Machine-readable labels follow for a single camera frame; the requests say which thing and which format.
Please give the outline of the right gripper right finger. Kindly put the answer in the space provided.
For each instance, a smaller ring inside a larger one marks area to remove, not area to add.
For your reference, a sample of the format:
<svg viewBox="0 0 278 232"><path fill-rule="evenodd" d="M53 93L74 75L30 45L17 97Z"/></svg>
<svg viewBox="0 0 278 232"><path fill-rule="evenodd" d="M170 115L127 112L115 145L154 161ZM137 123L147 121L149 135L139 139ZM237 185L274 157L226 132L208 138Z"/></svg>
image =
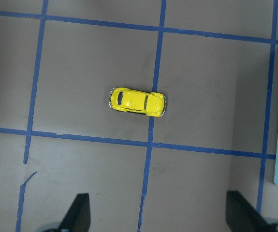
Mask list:
<svg viewBox="0 0 278 232"><path fill-rule="evenodd" d="M273 226L238 191L226 193L226 223L232 232L273 231Z"/></svg>

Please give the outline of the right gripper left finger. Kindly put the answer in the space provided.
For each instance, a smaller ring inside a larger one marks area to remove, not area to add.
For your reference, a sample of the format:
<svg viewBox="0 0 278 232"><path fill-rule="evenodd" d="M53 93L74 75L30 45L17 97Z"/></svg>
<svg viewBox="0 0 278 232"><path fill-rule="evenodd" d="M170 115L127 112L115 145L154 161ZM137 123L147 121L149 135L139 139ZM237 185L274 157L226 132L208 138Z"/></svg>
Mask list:
<svg viewBox="0 0 278 232"><path fill-rule="evenodd" d="M75 197L57 232L88 232L91 225L90 200L88 193Z"/></svg>

